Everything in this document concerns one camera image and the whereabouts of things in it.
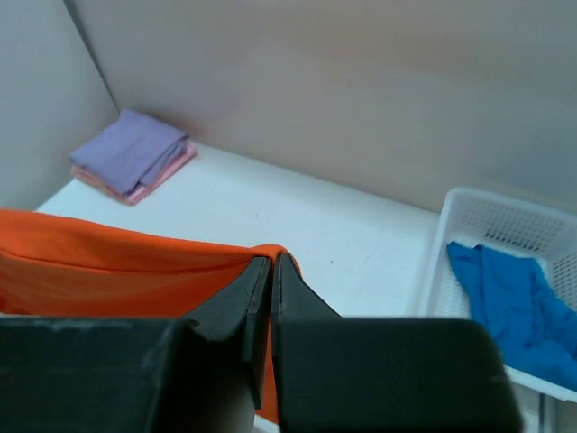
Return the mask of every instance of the orange fabric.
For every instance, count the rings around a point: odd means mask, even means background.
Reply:
[[[233,281],[253,257],[274,260],[282,252],[278,245],[184,241],[0,210],[0,311],[177,318]],[[278,422],[270,352],[267,356],[262,413]]]

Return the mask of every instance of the gray wall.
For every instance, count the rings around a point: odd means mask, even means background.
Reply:
[[[60,0],[0,2],[0,206],[34,208],[117,116]]]
[[[77,0],[122,106],[429,209],[577,211],[573,0]]]

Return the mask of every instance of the folded towel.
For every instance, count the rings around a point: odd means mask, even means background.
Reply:
[[[158,177],[149,186],[139,185],[128,195],[120,195],[116,193],[113,189],[109,188],[101,179],[92,175],[88,171],[74,165],[72,166],[72,175],[77,179],[91,185],[101,191],[105,192],[109,196],[116,198],[118,201],[126,205],[135,205],[143,198],[148,196],[157,187],[159,187],[166,179],[176,173],[184,164],[186,164],[190,159],[197,156],[197,147],[190,141],[187,140],[187,144],[184,152],[177,156],[176,160],[170,163],[163,171],[160,172]]]
[[[80,169],[115,193],[150,186],[185,151],[187,133],[152,117],[124,109],[116,122],[70,154]]]
[[[505,364],[577,391],[577,314],[555,296],[537,261],[455,242],[447,252],[472,318]]]

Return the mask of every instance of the purple towel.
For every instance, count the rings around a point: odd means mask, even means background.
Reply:
[[[116,122],[70,154],[70,160],[118,194],[150,186],[186,149],[187,133],[123,109]]]

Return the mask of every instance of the white plastic basket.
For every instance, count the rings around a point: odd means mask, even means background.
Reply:
[[[517,257],[536,258],[557,296],[577,310],[577,216],[477,189],[452,189],[439,220],[419,315],[470,316],[469,301],[446,253],[452,241],[467,246],[485,244]],[[577,402],[575,391],[506,368],[513,382]]]

